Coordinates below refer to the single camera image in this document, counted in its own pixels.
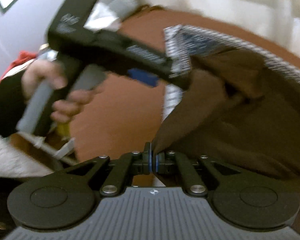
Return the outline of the person's left hand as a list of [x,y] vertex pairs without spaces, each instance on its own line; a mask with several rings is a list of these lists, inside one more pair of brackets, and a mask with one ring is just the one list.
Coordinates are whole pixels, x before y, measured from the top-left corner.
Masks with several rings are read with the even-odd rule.
[[[55,89],[62,89],[67,85],[61,65],[47,60],[35,60],[28,65],[21,78],[21,86],[25,102],[33,96],[37,87],[44,80]],[[92,90],[75,90],[65,100],[56,101],[53,104],[51,119],[61,124],[69,123],[76,115],[83,111],[85,105],[92,102],[97,94],[103,92],[103,86],[97,86]]]

